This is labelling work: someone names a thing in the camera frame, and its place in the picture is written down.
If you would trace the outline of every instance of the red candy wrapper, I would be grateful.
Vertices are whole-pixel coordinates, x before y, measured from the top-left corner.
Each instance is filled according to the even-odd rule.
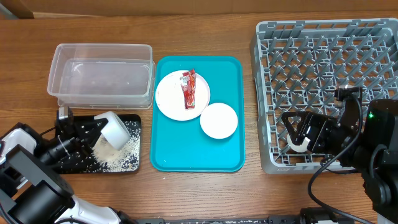
[[[195,70],[182,74],[180,78],[181,88],[184,92],[185,109],[195,108],[195,87],[197,82]]]

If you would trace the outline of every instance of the blue tray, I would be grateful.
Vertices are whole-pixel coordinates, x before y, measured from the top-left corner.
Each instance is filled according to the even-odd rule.
[[[241,63],[224,56],[169,56],[157,64],[155,90],[177,70],[200,74],[210,87],[210,104],[226,103],[238,115],[238,128],[226,139],[213,139],[200,127],[200,117],[174,121],[154,103],[150,161],[161,171],[235,172],[245,160],[243,73]]]

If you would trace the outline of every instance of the black speckled tray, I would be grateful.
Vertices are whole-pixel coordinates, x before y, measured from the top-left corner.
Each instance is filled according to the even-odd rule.
[[[138,138],[141,142],[141,118],[136,114],[118,115],[120,120],[124,122],[130,132],[132,138]],[[92,120],[93,116],[75,116],[75,122]],[[101,165],[94,156],[88,156],[85,159],[75,152],[70,157],[63,158],[59,163],[51,166],[58,174],[87,174],[87,173],[107,173],[107,172],[134,172],[139,168],[138,153],[128,161],[128,166],[124,166],[122,170],[112,170],[106,164]]]

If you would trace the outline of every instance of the white granules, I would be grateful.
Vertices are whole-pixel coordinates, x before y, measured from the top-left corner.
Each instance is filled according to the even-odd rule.
[[[139,157],[141,129],[136,129],[122,149],[116,150],[103,135],[93,147],[93,156],[102,167],[102,171],[124,172],[136,170],[139,163],[132,163]]]

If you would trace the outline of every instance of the white plate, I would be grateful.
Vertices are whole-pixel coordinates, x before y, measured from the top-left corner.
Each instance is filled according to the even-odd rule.
[[[224,103],[213,103],[202,112],[200,126],[212,138],[228,138],[238,127],[238,116],[232,107]]]
[[[188,70],[179,70],[166,75],[157,85],[155,101],[160,111],[170,119],[188,121],[196,118],[209,105],[210,88],[206,80],[196,75],[195,108],[185,109],[184,94],[180,84],[182,73]]]

